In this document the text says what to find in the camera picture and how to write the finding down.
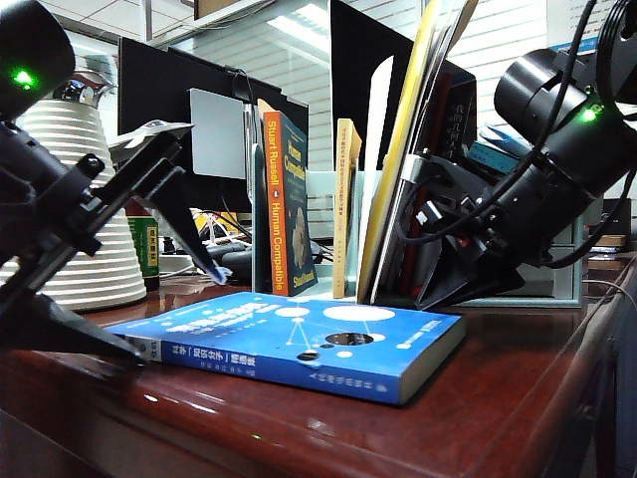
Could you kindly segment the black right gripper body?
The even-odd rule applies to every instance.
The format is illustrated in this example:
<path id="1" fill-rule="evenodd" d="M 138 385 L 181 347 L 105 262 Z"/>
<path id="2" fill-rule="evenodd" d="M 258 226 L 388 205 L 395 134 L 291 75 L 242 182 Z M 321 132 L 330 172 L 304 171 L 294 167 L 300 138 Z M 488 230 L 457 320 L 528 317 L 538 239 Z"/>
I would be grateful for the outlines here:
<path id="1" fill-rule="evenodd" d="M 593 240 L 554 258 L 549 248 L 597 198 L 597 166 L 586 158 L 546 158 L 494 186 L 435 158 L 432 199 L 443 211 L 434 231 L 436 272 L 514 272 L 521 264 L 560 269 L 578 261 Z"/>

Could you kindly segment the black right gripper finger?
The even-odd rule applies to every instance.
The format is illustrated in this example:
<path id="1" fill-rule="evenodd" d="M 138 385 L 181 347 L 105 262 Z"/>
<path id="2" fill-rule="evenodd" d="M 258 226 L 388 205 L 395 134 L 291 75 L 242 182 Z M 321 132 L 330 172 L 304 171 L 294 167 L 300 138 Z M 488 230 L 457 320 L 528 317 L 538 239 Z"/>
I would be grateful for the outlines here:
<path id="1" fill-rule="evenodd" d="M 458 272 L 446 280 L 440 307 L 454 306 L 463 302 L 494 297 L 522 287 L 526 281 L 515 268 L 474 269 Z"/>
<path id="2" fill-rule="evenodd" d="M 417 296 L 418 310 L 431 310 L 452 305 L 457 294 L 468 285 L 471 273 L 456 249 L 447 239 L 439 241 L 440 252 L 432 272 Z"/>

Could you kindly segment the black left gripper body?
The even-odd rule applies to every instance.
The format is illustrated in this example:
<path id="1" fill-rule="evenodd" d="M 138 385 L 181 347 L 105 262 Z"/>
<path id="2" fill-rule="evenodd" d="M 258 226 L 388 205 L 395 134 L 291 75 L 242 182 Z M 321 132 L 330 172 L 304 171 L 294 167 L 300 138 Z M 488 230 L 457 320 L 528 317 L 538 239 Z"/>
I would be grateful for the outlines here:
<path id="1" fill-rule="evenodd" d="M 18 258 L 18 271 L 1 288 L 15 303 L 36 293 L 77 253 L 95 254 L 100 229 L 134 195 L 155 167 L 180 167 L 179 139 L 163 131 L 140 148 L 104 186 L 91 183 L 105 168 L 92 153 L 63 165 L 25 131 L 1 124 L 1 259 Z"/>

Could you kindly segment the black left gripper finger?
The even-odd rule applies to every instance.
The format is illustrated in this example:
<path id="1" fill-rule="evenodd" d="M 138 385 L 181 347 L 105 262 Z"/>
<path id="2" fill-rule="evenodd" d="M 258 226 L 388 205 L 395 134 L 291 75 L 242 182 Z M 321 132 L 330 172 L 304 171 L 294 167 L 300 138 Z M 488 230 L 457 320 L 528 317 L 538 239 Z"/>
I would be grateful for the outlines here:
<path id="1" fill-rule="evenodd" d="M 194 219 L 184 198 L 181 167 L 155 167 L 142 180 L 142 196 L 172 228 L 186 251 L 212 281 L 225 285 L 228 271 L 219 266 L 199 238 Z"/>
<path id="2" fill-rule="evenodd" d="M 13 304 L 1 303 L 1 350 L 84 354 L 144 362 L 141 352 L 127 341 L 41 294 L 28 294 Z"/>

